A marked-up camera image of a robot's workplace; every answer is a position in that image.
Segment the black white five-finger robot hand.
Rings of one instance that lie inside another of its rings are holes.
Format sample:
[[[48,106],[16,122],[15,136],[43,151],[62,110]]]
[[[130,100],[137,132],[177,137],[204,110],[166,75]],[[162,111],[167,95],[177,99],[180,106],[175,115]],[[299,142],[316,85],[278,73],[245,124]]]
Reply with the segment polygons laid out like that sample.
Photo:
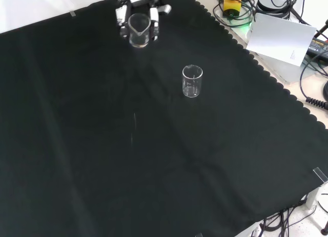
[[[158,40],[159,15],[167,15],[172,9],[169,4],[163,5],[161,0],[117,0],[117,8],[115,9],[116,24],[119,27],[119,33],[122,38],[131,38],[129,35],[130,29],[128,29],[128,20],[132,15],[132,9],[143,6],[147,6],[149,8],[151,39],[153,41]]]

